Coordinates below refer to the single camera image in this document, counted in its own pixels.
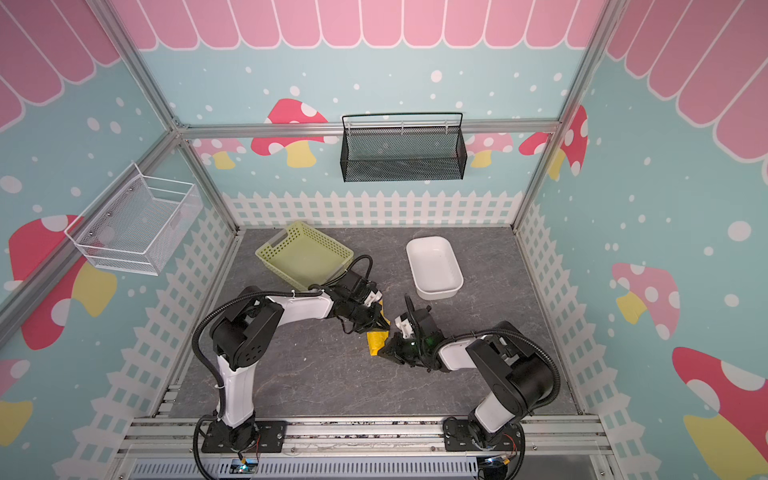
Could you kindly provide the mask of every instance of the metal vent grille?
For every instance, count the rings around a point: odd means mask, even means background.
[[[253,475],[230,473],[237,459],[203,460],[221,480],[236,478],[476,478],[475,457],[262,458]],[[129,480],[200,478],[192,458],[153,458],[136,462]]]

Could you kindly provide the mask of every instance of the pink mushroom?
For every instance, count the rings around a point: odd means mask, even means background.
[[[509,153],[515,149],[510,134],[476,134],[465,142],[467,152],[475,154],[471,167],[485,168],[491,164],[491,152],[503,151]]]
[[[325,124],[328,121],[317,110],[292,98],[280,99],[264,121],[267,124]],[[337,137],[282,137],[254,138],[250,144],[256,154],[267,156],[281,151],[288,152],[288,166],[292,168],[312,167],[317,159],[310,151],[309,141],[335,144]]]
[[[243,144],[236,138],[198,138],[192,142],[192,146],[204,164],[210,165],[210,159],[213,157],[214,165],[219,170],[235,168],[235,163],[227,152],[233,151],[238,154],[246,152]]]
[[[615,282],[629,290],[627,295],[616,299],[624,318],[634,325],[647,310],[656,332],[661,339],[668,340],[680,319],[680,294],[672,275],[658,268],[615,263],[613,276],[613,288]]]

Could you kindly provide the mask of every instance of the white wire mesh basket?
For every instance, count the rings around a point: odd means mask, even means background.
[[[78,250],[97,268],[155,276],[203,209],[197,185],[140,171],[84,219],[92,205],[65,230]]]

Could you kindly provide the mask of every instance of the black mounting plate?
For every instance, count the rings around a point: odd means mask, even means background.
[[[518,425],[504,425],[498,432],[494,433],[490,439],[487,439],[488,448],[480,449],[472,440],[470,431],[470,421],[468,419],[446,419],[442,423],[442,433],[445,440],[445,450],[447,452],[511,452],[513,449],[519,449]],[[516,446],[512,445],[509,438],[515,439]]]
[[[256,421],[259,427],[259,453],[280,453],[283,451],[283,441],[285,440],[286,427],[288,422],[262,422]],[[232,453],[232,449],[227,447],[227,438],[229,432],[224,422],[212,422],[208,426],[208,431],[203,440],[202,453]],[[244,453],[256,451],[256,446],[247,449]]]

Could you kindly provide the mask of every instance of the yellow object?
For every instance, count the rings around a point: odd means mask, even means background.
[[[0,402],[0,446],[11,445],[31,416],[32,402]]]
[[[715,475],[722,480],[747,480],[768,473],[768,462],[722,415],[702,419],[686,415],[685,428]]]
[[[288,166],[291,168],[312,167],[317,159],[312,155],[310,143],[306,140],[295,141],[286,147],[288,151]]]
[[[389,323],[389,320],[384,316],[384,302],[379,301],[379,305],[382,306],[382,317]],[[368,351],[371,352],[371,356],[376,356],[379,350],[384,347],[384,343],[389,338],[389,332],[368,332]]]
[[[636,324],[640,319],[640,315],[648,310],[643,300],[640,300],[640,297],[632,292],[617,298],[616,304],[624,315],[624,319],[632,325]]]
[[[552,165],[549,166],[549,177],[554,180],[560,180],[560,167],[563,166],[563,160],[565,160],[565,152],[562,148],[558,149],[558,152],[554,156]]]
[[[115,275],[86,262],[74,279],[72,298],[82,303],[91,316],[99,316],[117,291],[118,278]]]
[[[235,168],[235,163],[225,151],[216,152],[214,154],[214,164],[219,170],[232,170]]]
[[[486,168],[490,164],[491,164],[491,151],[483,150],[483,151],[479,151],[475,155],[475,159],[472,161],[472,165],[470,165],[470,167]]]

